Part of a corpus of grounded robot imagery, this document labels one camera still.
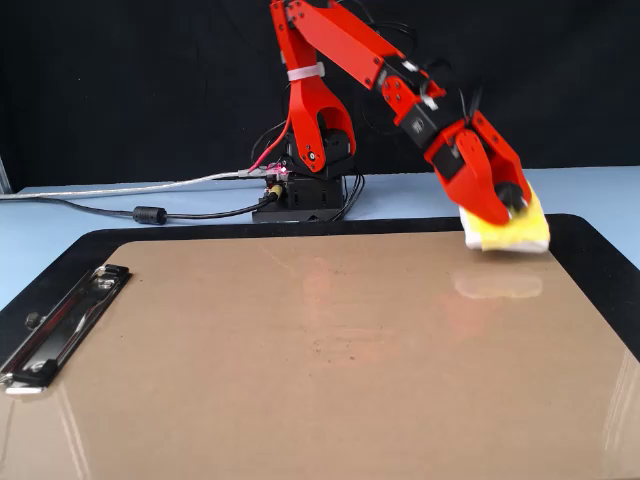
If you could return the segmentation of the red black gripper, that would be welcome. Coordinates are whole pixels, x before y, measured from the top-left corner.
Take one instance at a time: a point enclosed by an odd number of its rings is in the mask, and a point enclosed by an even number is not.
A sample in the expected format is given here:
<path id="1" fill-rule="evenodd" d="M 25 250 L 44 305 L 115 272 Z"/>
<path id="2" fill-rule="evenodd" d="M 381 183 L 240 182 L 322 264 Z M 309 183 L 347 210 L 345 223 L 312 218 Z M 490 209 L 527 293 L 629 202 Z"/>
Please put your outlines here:
<path id="1" fill-rule="evenodd" d="M 490 224 L 506 224 L 510 216 L 499 200 L 507 199 L 505 185 L 512 184 L 512 198 L 517 185 L 526 200 L 520 158 L 479 110 L 474 112 L 471 125 L 474 130 L 460 118 L 436 130 L 429 137 L 424 158 L 446 184 L 446 193 L 454 203 Z M 499 187 L 499 198 L 494 186 Z"/>

